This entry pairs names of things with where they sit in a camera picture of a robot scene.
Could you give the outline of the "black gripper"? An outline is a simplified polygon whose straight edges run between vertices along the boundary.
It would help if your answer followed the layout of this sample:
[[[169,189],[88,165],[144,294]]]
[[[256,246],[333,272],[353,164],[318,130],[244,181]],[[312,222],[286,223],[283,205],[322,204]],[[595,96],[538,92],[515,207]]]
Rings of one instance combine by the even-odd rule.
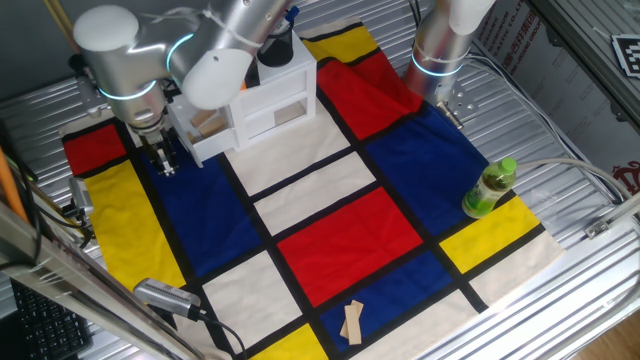
[[[143,147],[149,150],[151,163],[167,177],[176,173],[178,165],[171,142],[171,131],[161,128],[141,136]]]

